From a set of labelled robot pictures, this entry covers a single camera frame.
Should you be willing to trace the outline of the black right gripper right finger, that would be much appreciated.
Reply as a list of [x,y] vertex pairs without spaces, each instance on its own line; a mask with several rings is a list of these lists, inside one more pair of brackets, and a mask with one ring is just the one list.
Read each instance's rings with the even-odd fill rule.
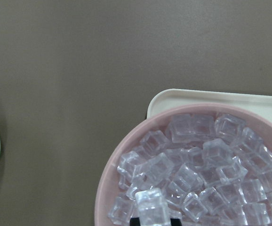
[[170,219],[171,226],[181,226],[181,220],[178,218]]

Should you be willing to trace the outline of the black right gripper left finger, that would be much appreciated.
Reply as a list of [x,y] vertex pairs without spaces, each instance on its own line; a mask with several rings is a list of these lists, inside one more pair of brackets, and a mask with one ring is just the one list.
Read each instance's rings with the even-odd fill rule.
[[140,226],[139,218],[131,218],[129,221],[129,226]]

